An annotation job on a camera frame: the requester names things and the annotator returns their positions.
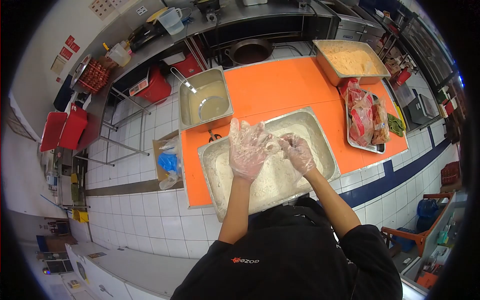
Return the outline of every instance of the packaged meat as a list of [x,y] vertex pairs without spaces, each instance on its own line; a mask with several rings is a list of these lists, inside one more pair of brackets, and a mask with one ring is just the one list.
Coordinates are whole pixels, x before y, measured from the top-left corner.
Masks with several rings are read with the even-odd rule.
[[366,147],[373,137],[372,121],[372,95],[367,92],[365,96],[352,107],[350,111],[352,124],[350,126],[350,137],[360,146]]
[[390,140],[388,129],[388,115],[385,106],[385,97],[381,96],[372,106],[373,138],[372,144],[384,144]]
[[[340,87],[340,94],[345,102],[348,103],[348,111],[365,96],[365,92],[360,88],[359,78],[349,78],[348,81]],[[368,100],[372,103],[373,98],[370,95]]]

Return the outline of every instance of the scissors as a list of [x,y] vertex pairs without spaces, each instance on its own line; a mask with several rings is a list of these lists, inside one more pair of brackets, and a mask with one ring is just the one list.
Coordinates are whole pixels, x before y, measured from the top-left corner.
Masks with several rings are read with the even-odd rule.
[[208,133],[210,133],[210,138],[208,139],[209,143],[213,142],[214,140],[218,140],[222,138],[220,134],[213,134],[211,130],[209,130]]

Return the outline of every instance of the orange table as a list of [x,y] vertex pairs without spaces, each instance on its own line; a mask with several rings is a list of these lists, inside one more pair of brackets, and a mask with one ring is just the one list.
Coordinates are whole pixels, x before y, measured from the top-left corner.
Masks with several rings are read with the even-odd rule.
[[[285,113],[312,107],[332,147],[340,168],[345,174],[384,160],[407,149],[405,137],[390,134],[391,141],[384,154],[377,154],[350,146],[346,140],[345,104],[336,88],[330,84],[315,58],[294,58],[251,65],[225,72],[228,92],[233,105],[233,117],[256,124]],[[377,96],[388,93],[383,84],[363,85]],[[387,111],[398,116],[391,101]],[[213,133],[227,136],[230,125]],[[208,207],[212,204],[204,179],[197,148],[208,143],[208,132],[190,130],[181,132],[183,184],[190,206]]]

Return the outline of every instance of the yellow mop bucket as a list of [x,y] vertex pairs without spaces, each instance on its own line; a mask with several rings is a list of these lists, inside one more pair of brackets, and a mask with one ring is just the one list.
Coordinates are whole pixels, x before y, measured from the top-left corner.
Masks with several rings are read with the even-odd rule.
[[79,221],[80,223],[88,222],[88,212],[81,212],[72,209],[72,217],[75,221]]

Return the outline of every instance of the plastic glove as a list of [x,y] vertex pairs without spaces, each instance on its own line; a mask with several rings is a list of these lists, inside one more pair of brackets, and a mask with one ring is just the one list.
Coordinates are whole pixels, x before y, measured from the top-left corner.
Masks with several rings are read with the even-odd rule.
[[292,162],[295,170],[300,172],[302,176],[317,166],[307,141],[298,135],[293,133],[284,134],[280,137],[278,144]]
[[229,164],[233,175],[253,182],[268,157],[266,145],[272,138],[273,135],[265,131],[263,122],[250,126],[247,121],[242,121],[239,129],[239,120],[233,118],[228,134]]

